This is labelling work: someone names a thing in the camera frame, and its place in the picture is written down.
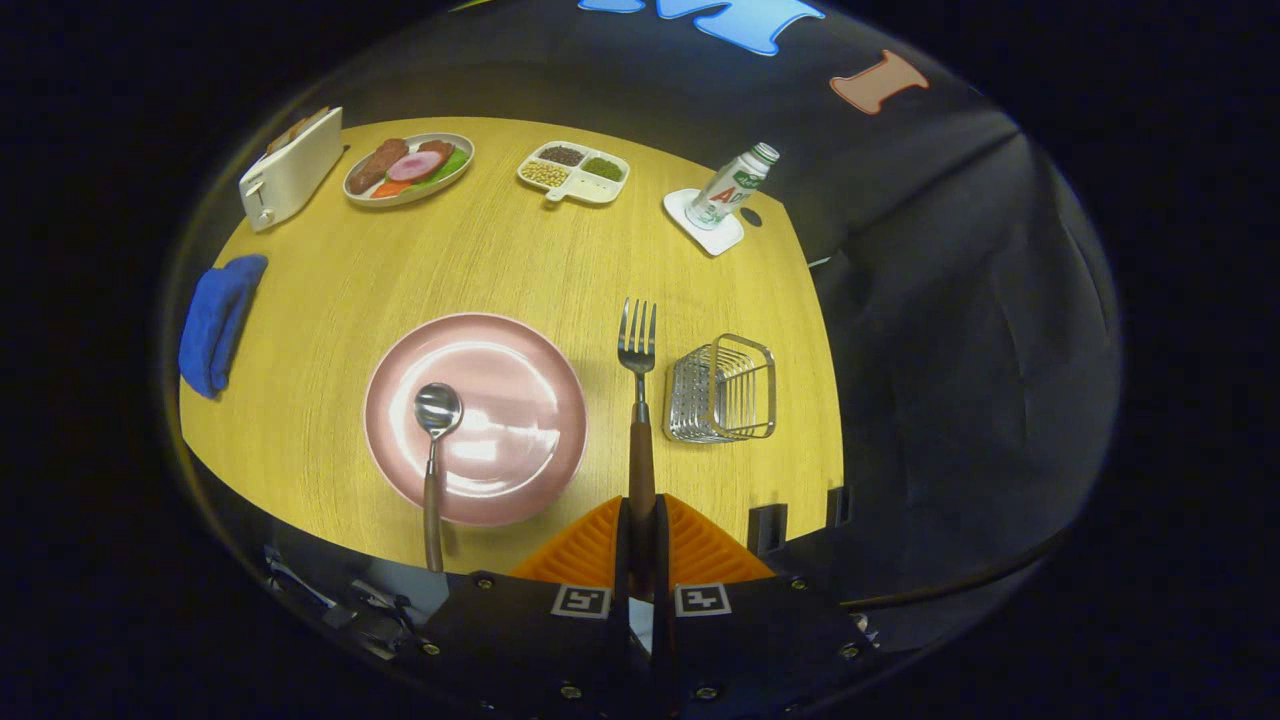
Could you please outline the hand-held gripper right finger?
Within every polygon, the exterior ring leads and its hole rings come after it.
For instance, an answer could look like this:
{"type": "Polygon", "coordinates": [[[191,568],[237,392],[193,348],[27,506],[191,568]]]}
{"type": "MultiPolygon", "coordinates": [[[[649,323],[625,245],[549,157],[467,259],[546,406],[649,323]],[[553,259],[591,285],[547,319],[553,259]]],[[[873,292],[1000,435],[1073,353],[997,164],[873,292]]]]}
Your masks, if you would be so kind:
{"type": "Polygon", "coordinates": [[[817,719],[861,689],[881,652],[805,577],[677,582],[676,500],[655,506],[655,702],[662,719],[817,719]]]}

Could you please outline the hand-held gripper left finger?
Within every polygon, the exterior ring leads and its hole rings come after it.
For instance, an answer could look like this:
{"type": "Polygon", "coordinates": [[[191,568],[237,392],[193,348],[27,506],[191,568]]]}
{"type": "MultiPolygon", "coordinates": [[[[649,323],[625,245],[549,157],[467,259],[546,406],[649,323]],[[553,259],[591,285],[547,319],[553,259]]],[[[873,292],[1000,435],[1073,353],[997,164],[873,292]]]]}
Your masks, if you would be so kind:
{"type": "Polygon", "coordinates": [[[618,497],[521,571],[452,577],[422,629],[422,682],[468,719],[625,717],[628,534],[618,497]]]}

